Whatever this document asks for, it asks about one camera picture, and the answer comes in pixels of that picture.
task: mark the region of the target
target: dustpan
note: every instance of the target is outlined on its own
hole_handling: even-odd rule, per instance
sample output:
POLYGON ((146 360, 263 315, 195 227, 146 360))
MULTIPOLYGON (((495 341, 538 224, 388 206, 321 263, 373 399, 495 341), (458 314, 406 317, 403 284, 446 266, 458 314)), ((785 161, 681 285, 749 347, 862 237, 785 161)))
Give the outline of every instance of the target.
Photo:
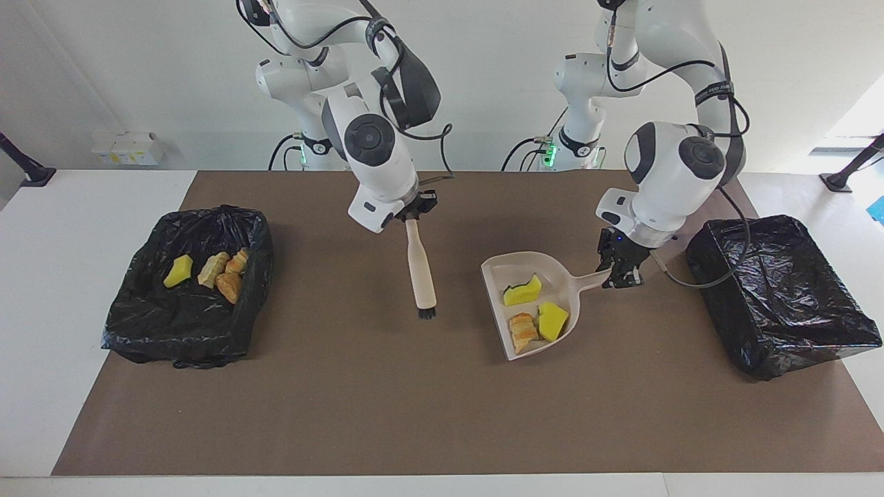
POLYGON ((507 360, 514 361, 539 354, 549 347, 564 340, 577 324, 580 317, 580 293, 591 288, 601 287, 610 275, 610 271, 601 271, 587 276, 573 276, 565 266, 547 254, 539 252, 515 252, 503 256, 495 256, 482 264, 482 276, 488 300, 494 311, 494 321, 500 333, 507 360), (507 307, 503 304, 503 293, 508 287, 522 285, 537 274, 543 289, 534 302, 507 307), (527 312, 537 318, 537 307, 542 302, 553 302, 568 312, 559 338, 554 342, 546 340, 532 341, 519 355, 515 353, 513 338, 509 331, 509 319, 516 314, 527 312))

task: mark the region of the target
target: box lined with trash bag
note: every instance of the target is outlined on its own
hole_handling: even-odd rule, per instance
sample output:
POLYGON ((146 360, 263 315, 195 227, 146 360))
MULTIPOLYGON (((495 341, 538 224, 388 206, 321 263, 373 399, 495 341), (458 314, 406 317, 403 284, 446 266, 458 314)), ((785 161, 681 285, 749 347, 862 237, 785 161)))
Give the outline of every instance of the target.
POLYGON ((172 361, 177 368, 212 368, 248 352, 252 328, 267 299, 273 240, 258 210, 222 205, 166 214, 129 264, 104 326, 102 348, 136 363, 172 361), (210 256, 247 249, 236 304, 197 283, 210 256), (191 278, 167 288, 173 261, 193 259, 191 278))
MULTIPOLYGON (((697 281, 712 281, 739 261, 744 246, 742 221, 709 221, 686 250, 688 265, 697 281)), ((881 346, 874 321, 807 228, 789 216, 751 221, 746 261, 702 294, 730 360, 755 379, 881 346)))

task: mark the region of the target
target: bread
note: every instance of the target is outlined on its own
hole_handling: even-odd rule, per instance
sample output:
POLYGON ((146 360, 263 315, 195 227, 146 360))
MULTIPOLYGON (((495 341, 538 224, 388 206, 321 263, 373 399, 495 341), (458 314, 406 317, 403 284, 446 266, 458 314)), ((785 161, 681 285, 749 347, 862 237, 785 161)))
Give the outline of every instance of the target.
POLYGON ((215 288, 215 279, 219 274, 224 272, 225 266, 227 266, 227 261, 229 260, 230 255, 227 254, 227 252, 221 252, 209 257, 209 260, 206 261, 206 265, 202 267, 200 275, 196 277, 196 282, 206 288, 215 288))
POLYGON ((243 248, 227 263, 224 272, 233 272, 241 276, 242 273, 246 272, 247 262, 248 252, 243 248))
POLYGON ((239 274, 235 272, 219 274, 215 280, 215 285, 229 303, 236 305, 236 301, 240 299, 240 290, 242 289, 242 278, 240 278, 239 274))
POLYGON ((520 354, 532 340, 540 340, 534 327, 534 317, 527 312, 516 314, 509 320, 509 332, 513 334, 516 354, 520 354))

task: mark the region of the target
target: brown paper mat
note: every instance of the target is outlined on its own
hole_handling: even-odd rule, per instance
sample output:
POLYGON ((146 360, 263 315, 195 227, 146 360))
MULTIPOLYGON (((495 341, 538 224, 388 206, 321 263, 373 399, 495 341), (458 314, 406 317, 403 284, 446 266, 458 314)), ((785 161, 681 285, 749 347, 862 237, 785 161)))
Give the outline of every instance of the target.
MULTIPOLYGON (((438 290, 429 323, 416 317, 404 227, 359 227, 355 187, 349 173, 200 172, 182 209, 230 203, 271 222, 277 266, 248 359, 179 371, 110 354, 53 474, 884 470, 884 435, 841 363, 751 383, 699 293, 651 263, 644 287, 584 293, 561 344, 505 360, 479 265, 536 250, 593 271, 596 204, 634 187, 627 173, 438 184, 421 230, 438 290)), ((731 217, 713 195, 667 252, 731 217)))

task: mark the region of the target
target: cable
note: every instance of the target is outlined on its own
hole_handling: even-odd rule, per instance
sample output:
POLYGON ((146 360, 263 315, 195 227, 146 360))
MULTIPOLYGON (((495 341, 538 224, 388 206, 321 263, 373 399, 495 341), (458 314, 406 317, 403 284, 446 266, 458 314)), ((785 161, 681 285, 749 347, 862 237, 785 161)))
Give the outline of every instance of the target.
POLYGON ((505 161, 503 161, 503 167, 500 168, 500 171, 503 172, 503 171, 507 170, 507 164, 509 164, 509 159, 513 158, 513 155, 515 155, 515 152, 518 149, 520 149, 523 145, 527 145, 533 141, 534 141, 533 138, 526 138, 526 139, 516 143, 515 147, 513 147, 513 149, 509 151, 509 155, 507 155, 507 159, 505 161))
POLYGON ((255 26, 253 26, 252 23, 248 22, 248 18, 246 17, 246 13, 242 11, 242 4, 240 4, 240 0, 233 0, 233 1, 236 2, 236 11, 240 13, 240 17, 242 18, 242 20, 243 20, 246 24, 248 24, 248 27, 251 27, 251 28, 252 28, 252 31, 254 31, 255 34, 258 35, 259 38, 261 38, 262 40, 264 40, 264 42, 267 43, 267 46, 269 46, 270 48, 272 48, 273 51, 275 51, 276 53, 278 53, 278 54, 281 55, 281 56, 287 56, 287 55, 288 55, 287 53, 285 53, 285 52, 283 52, 282 50, 278 49, 278 48, 276 47, 276 45, 274 45, 273 43, 271 43, 270 40, 268 40, 267 38, 265 38, 264 35, 261 34, 260 31, 258 31, 257 29, 255 29, 255 26))
MULTIPOLYGON (((552 127, 550 128, 550 132, 546 134, 547 137, 553 136, 553 131, 555 131, 555 127, 559 125, 559 123, 561 122, 561 119, 565 117, 565 114, 567 112, 568 112, 568 107, 565 106, 565 108, 562 109, 561 114, 559 114, 559 118, 555 120, 555 124, 553 124, 552 127)), ((540 157, 540 152, 544 151, 544 146, 540 145, 539 147, 537 147, 537 150, 535 150, 535 151, 537 152, 537 155, 535 155, 533 158, 531 158, 531 163, 528 164, 528 171, 530 171, 531 168, 534 167, 534 161, 537 160, 538 157, 540 157)))
POLYGON ((391 123, 393 123, 394 126, 396 126, 396 131, 398 131, 402 136, 406 136, 408 138, 411 138, 412 140, 417 140, 417 141, 439 140, 439 155, 442 157, 442 165, 445 167, 445 170, 448 172, 448 174, 446 176, 436 176, 433 178, 429 178, 427 180, 419 181, 418 186, 423 187, 426 185, 431 185, 433 183, 438 183, 442 180, 453 180, 454 179, 454 171, 452 171, 451 166, 448 165, 448 158, 445 155, 445 138, 449 134, 451 134, 451 132, 454 130, 454 125, 452 123, 447 123, 444 126, 442 126, 442 133, 434 134, 432 136, 421 136, 418 134, 411 134, 411 133, 407 132, 406 130, 402 129, 402 127, 399 126, 399 122, 394 119, 390 119, 390 115, 387 114, 386 106, 384 105, 384 87, 386 87, 388 84, 394 82, 392 77, 397 71, 399 71, 399 67, 402 64, 402 59, 405 57, 405 49, 407 48, 405 42, 403 42, 398 37, 392 38, 392 41, 393 41, 393 44, 396 46, 396 51, 399 53, 399 56, 396 57, 396 62, 393 63, 392 68, 387 73, 386 78, 384 78, 384 82, 381 83, 381 85, 380 85, 381 89, 378 94, 377 100, 378 100, 378 103, 381 108, 381 113, 384 114, 384 117, 388 121, 390 121, 391 123))
POLYGON ((275 149, 273 149, 273 154, 271 154, 271 161, 269 164, 267 164, 267 171, 273 171, 273 162, 276 161, 276 155, 279 153, 279 149, 282 149, 282 146, 284 143, 286 143, 286 141, 289 141, 292 139, 294 139, 294 135, 289 134, 285 138, 280 140, 279 143, 277 143, 277 147, 275 149))
MULTIPOLYGON (((616 28, 615 28, 616 24, 617 24, 617 10, 615 9, 615 10, 613 11, 612 16, 611 16, 611 30, 612 30, 611 40, 612 40, 612 41, 613 41, 613 33, 616 31, 616 28)), ((621 93, 628 93, 628 92, 630 92, 630 91, 637 90, 637 89, 639 89, 639 88, 641 88, 641 87, 643 87, 643 86, 645 86, 645 85, 647 85, 647 84, 649 84, 649 83, 651 83, 651 82, 653 82, 653 81, 655 81, 655 80, 657 80, 657 79, 659 79, 659 78, 662 78, 663 76, 665 76, 665 75, 667 75, 667 74, 669 74, 669 73, 671 73, 671 72, 673 72, 673 71, 677 71, 677 70, 679 70, 679 69, 681 69, 681 68, 683 68, 683 67, 687 67, 687 66, 689 66, 689 65, 708 65, 708 66, 710 66, 710 67, 712 67, 712 68, 717 67, 716 64, 714 64, 714 63, 712 63, 712 62, 709 62, 708 60, 689 60, 689 61, 687 61, 687 62, 682 62, 682 63, 680 63, 680 64, 673 65, 672 67, 669 67, 668 69, 662 71, 661 73, 658 73, 656 76, 654 76, 654 77, 652 77, 652 78, 650 78, 650 79, 648 79, 648 80, 642 81, 641 83, 638 83, 638 84, 635 85, 635 86, 632 86, 632 87, 629 87, 629 88, 620 88, 620 87, 617 86, 616 83, 613 82, 613 77, 611 76, 611 64, 612 64, 612 62, 611 62, 611 53, 612 53, 612 51, 613 51, 612 47, 611 47, 611 46, 608 46, 608 48, 607 48, 607 50, 606 50, 605 72, 607 73, 608 83, 610 83, 611 88, 613 88, 613 89, 615 89, 615 90, 617 90, 617 91, 619 91, 619 92, 621 92, 621 93)), ((746 119, 746 127, 745 127, 744 130, 742 130, 742 131, 740 131, 740 132, 738 132, 738 133, 736 133, 736 134, 732 134, 732 133, 715 133, 715 134, 713 134, 713 138, 741 138, 741 137, 743 137, 745 134, 747 134, 747 133, 749 132, 749 128, 750 128, 750 126, 751 126, 751 120, 749 119, 749 112, 746 111, 745 107, 743 107, 743 105, 740 103, 740 101, 737 100, 736 97, 735 97, 733 94, 728 95, 728 99, 729 99, 729 100, 730 100, 730 101, 731 101, 731 102, 732 102, 732 103, 733 103, 733 104, 734 104, 734 105, 740 110, 740 112, 743 114, 743 117, 746 119)))
POLYGON ((663 263, 663 260, 660 259, 660 257, 657 255, 657 251, 652 250, 651 257, 653 257, 654 261, 657 262, 657 265, 660 267, 660 269, 667 275, 667 277, 670 280, 672 280, 674 283, 677 283, 683 287, 695 288, 697 290, 705 290, 707 288, 716 287, 716 286, 724 283, 725 281, 731 279, 731 277, 733 277, 734 274, 736 274, 737 268, 739 268, 741 265, 743 265, 744 262, 746 262, 746 257, 749 255, 749 247, 752 244, 752 233, 751 233, 751 228, 749 226, 749 220, 746 219, 746 217, 743 215, 743 211, 740 210, 740 206, 738 206, 736 204, 736 202, 734 202, 734 199, 732 199, 730 197, 730 195, 728 195, 728 192, 724 191, 724 188, 718 187, 717 189, 721 192, 722 195, 724 195, 724 197, 730 203, 731 207, 733 207, 734 210, 736 210, 736 213, 740 215, 740 219, 743 221, 743 232, 745 233, 745 242, 743 243, 743 253, 740 254, 740 259, 736 262, 736 265, 734 265, 734 267, 730 268, 730 271, 728 271, 728 274, 726 274, 726 275, 722 276, 721 278, 718 278, 715 281, 710 282, 710 283, 705 283, 703 285, 691 285, 690 283, 685 283, 684 281, 681 281, 680 279, 673 276, 672 273, 669 272, 668 268, 666 267, 666 264, 663 263))
MULTIPOLYGON (((260 36, 261 39, 264 40, 264 42, 267 43, 267 44, 268 44, 268 45, 269 45, 274 51, 276 51, 279 55, 282 55, 282 56, 287 56, 287 55, 289 55, 289 54, 283 52, 282 50, 278 49, 278 48, 276 47, 276 45, 274 45, 273 43, 271 43, 270 40, 268 40, 267 38, 265 38, 263 34, 261 34, 257 29, 255 29, 255 26, 253 26, 251 22, 248 22, 248 17, 246 17, 246 13, 242 11, 242 5, 240 4, 240 0, 234 0, 234 1, 236 2, 236 10, 237 10, 237 12, 240 13, 240 17, 242 18, 242 20, 244 20, 244 21, 246 22, 246 24, 248 24, 249 27, 252 28, 252 31, 254 31, 255 34, 257 34, 258 36, 260 36)), ((276 12, 273 12, 273 13, 271 14, 271 17, 273 18, 274 21, 276 21, 277 26, 279 26, 279 29, 280 29, 280 30, 282 31, 282 33, 286 36, 286 38, 288 38, 288 41, 291 42, 294 46, 296 46, 296 47, 298 47, 299 49, 302 49, 302 50, 309 50, 309 49, 314 49, 315 47, 318 47, 319 45, 322 44, 322 42, 324 42, 325 40, 328 40, 330 36, 332 36, 333 34, 337 33, 342 27, 344 27, 344 26, 346 26, 346 25, 348 25, 348 24, 352 24, 352 23, 354 23, 354 22, 359 22, 359 21, 361 21, 361 20, 364 20, 364 21, 371 21, 371 18, 370 18, 370 17, 366 17, 366 16, 354 16, 354 17, 352 17, 352 18, 342 20, 342 21, 340 21, 340 23, 338 23, 335 27, 333 27, 332 29, 330 29, 327 33, 325 33, 325 34, 323 34, 322 36, 320 36, 319 39, 317 39, 316 41, 311 42, 311 43, 304 44, 304 43, 301 43, 301 42, 298 42, 297 40, 295 40, 295 39, 294 39, 294 38, 288 33, 288 30, 286 30, 286 27, 283 25, 282 20, 280 20, 279 17, 276 15, 276 12)))
POLYGON ((728 98, 730 101, 736 106, 740 112, 743 113, 743 117, 746 119, 746 127, 742 131, 738 131, 737 133, 713 133, 713 138, 742 138, 743 135, 749 132, 749 128, 752 126, 752 121, 749 119, 749 112, 746 111, 746 108, 743 107, 743 104, 740 103, 739 100, 736 99, 736 96, 729 95, 728 98))
MULTIPOLYGON (((542 150, 541 151, 530 150, 527 154, 525 154, 525 157, 522 158, 522 163, 519 164, 519 172, 525 171, 525 161, 528 160, 528 157, 530 157, 531 154, 534 154, 534 158, 537 158, 537 155, 541 154, 541 153, 543 153, 542 150)), ((530 171, 531 167, 533 167, 533 166, 534 166, 534 160, 531 159, 531 164, 528 165, 528 171, 530 171)))
MULTIPOLYGON (((616 29, 615 29, 616 25, 617 25, 617 10, 614 9, 613 14, 611 15, 611 32, 612 32, 612 35, 611 35, 610 38, 611 38, 611 41, 612 41, 612 42, 613 42, 613 33, 616 31, 616 29)), ((645 80, 645 81, 643 81, 643 82, 641 82, 641 83, 638 83, 638 84, 635 85, 634 87, 630 87, 630 88, 619 88, 619 87, 613 82, 613 77, 611 76, 611 52, 612 52, 612 49, 611 49, 610 46, 608 46, 607 51, 606 51, 607 62, 606 62, 606 64, 605 64, 605 66, 606 66, 606 73, 607 73, 607 77, 608 77, 608 82, 611 84, 611 88, 613 88, 613 89, 615 89, 615 90, 617 90, 617 91, 619 91, 619 92, 621 92, 621 93, 628 93, 628 92, 630 92, 630 91, 637 90, 637 89, 643 87, 644 85, 647 85, 647 84, 649 84, 649 83, 651 83, 651 82, 653 82, 653 81, 655 81, 655 80, 657 80, 657 79, 659 79, 659 78, 662 78, 663 76, 665 76, 665 75, 671 73, 672 71, 678 71, 679 69, 681 69, 681 68, 683 68, 683 67, 687 67, 687 66, 689 66, 689 65, 708 65, 708 66, 710 66, 710 67, 715 67, 715 66, 716 66, 715 64, 713 64, 712 62, 709 62, 708 60, 689 60, 688 62, 682 62, 682 63, 680 63, 680 64, 673 65, 672 67, 670 67, 670 68, 664 70, 662 73, 657 74, 656 76, 650 78, 649 80, 645 80)))
POLYGON ((314 48, 318 47, 318 46, 321 45, 325 40, 328 40, 330 36, 332 36, 333 34, 337 33, 339 29, 341 29, 342 27, 344 27, 344 26, 346 26, 346 25, 348 25, 348 24, 353 24, 353 23, 355 23, 355 22, 359 22, 359 21, 362 21, 362 20, 364 20, 364 21, 368 21, 368 22, 371 22, 371 18, 370 18, 370 17, 366 17, 366 16, 354 16, 354 17, 352 17, 352 18, 350 18, 350 19, 344 19, 344 20, 340 21, 337 25, 335 25, 335 27, 333 27, 332 29, 330 29, 327 33, 325 33, 325 34, 323 34, 322 36, 320 36, 319 39, 316 40, 315 42, 304 44, 304 43, 301 43, 301 42, 298 42, 297 40, 295 40, 295 39, 294 39, 294 38, 288 33, 288 30, 286 30, 286 27, 283 26, 282 20, 280 20, 279 17, 277 17, 275 13, 273 14, 273 17, 274 17, 275 20, 277 21, 277 26, 279 26, 279 29, 282 31, 282 34, 284 34, 284 35, 286 36, 286 38, 288 38, 288 41, 289 41, 289 42, 292 42, 292 45, 298 47, 298 48, 301 49, 301 50, 310 50, 310 49, 314 49, 314 48))
POLYGON ((448 171, 447 176, 436 176, 435 178, 429 178, 428 180, 423 180, 418 182, 418 186, 426 186, 431 185, 433 183, 438 183, 442 180, 453 180, 454 179, 454 171, 451 170, 451 166, 448 165, 448 159, 445 157, 445 137, 451 133, 451 130, 454 126, 451 123, 446 124, 442 128, 442 134, 439 138, 439 155, 442 156, 442 165, 445 167, 445 170, 448 171))
POLYGON ((282 168, 285 169, 286 171, 288 171, 288 153, 292 150, 300 151, 301 147, 298 145, 295 145, 294 147, 289 147, 288 149, 286 149, 285 152, 282 153, 282 168))

